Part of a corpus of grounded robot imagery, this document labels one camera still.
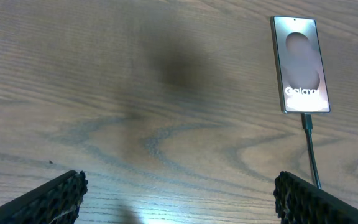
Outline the rose gold Galaxy smartphone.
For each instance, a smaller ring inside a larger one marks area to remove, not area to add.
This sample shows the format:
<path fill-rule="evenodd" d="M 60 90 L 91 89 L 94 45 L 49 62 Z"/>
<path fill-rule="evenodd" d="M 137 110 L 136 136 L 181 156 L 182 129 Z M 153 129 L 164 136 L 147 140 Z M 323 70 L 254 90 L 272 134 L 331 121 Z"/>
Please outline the rose gold Galaxy smartphone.
<path fill-rule="evenodd" d="M 280 106 L 284 113 L 330 113 L 316 21 L 270 18 Z"/>

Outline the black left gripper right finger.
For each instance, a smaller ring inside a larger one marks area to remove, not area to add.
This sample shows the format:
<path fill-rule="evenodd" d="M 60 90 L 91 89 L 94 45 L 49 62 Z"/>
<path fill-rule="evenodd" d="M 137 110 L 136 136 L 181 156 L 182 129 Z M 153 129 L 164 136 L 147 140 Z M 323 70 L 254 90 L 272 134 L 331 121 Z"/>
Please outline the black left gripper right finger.
<path fill-rule="evenodd" d="M 282 224 L 358 224 L 358 209 L 289 172 L 275 179 L 273 196 Z"/>

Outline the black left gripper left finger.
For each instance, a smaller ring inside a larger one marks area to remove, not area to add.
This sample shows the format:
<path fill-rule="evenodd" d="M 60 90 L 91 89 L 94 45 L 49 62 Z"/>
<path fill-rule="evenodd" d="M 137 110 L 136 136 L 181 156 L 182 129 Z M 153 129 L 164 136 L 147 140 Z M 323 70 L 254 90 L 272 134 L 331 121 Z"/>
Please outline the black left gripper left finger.
<path fill-rule="evenodd" d="M 68 171 L 0 206 L 0 224 L 74 224 L 87 193 L 83 171 Z"/>

